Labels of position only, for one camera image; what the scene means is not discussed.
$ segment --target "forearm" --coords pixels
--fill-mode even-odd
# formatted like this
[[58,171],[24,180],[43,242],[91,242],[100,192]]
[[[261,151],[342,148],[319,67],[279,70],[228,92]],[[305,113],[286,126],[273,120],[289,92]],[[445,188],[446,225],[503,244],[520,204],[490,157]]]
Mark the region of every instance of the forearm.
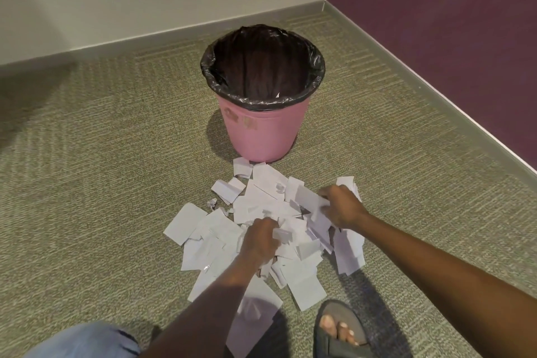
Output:
[[257,268],[239,255],[141,356],[221,357],[238,306]]
[[355,230],[371,240],[483,356],[537,350],[537,300],[486,272],[371,217]]

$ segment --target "carpet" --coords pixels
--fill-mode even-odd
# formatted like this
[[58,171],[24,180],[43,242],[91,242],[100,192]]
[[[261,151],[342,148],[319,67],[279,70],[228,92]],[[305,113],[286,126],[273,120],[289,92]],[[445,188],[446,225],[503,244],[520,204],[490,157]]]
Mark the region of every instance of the carpet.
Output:
[[[326,77],[292,150],[276,163],[317,189],[355,175],[366,207],[393,225],[537,296],[537,196],[326,13],[275,24],[313,41]],[[146,345],[188,302],[196,272],[163,235],[203,206],[237,154],[199,60],[208,35],[0,80],[0,356],[17,357],[82,321],[124,325]],[[477,354],[366,241],[367,266],[319,265],[382,357]],[[308,357],[316,307],[288,289],[252,351]]]

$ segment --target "black garbage bag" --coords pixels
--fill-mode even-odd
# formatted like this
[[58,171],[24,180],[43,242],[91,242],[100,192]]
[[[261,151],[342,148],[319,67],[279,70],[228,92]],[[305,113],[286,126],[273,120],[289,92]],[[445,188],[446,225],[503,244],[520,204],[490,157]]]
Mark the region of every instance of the black garbage bag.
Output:
[[213,91],[251,111],[302,102],[317,90],[325,71],[313,43],[265,24],[219,38],[207,47],[200,66]]

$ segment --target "purple wall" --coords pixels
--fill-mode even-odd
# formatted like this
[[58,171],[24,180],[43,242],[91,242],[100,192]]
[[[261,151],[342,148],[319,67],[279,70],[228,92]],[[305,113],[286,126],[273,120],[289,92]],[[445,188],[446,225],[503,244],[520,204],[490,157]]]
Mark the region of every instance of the purple wall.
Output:
[[537,0],[328,0],[537,168]]

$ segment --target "trash can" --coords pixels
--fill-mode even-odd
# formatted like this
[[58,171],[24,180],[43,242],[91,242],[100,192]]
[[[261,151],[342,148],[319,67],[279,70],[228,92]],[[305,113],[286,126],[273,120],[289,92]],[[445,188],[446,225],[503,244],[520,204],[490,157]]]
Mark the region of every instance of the trash can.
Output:
[[313,43],[264,24],[219,38],[200,66],[233,147],[254,162],[276,161],[291,149],[325,71]]

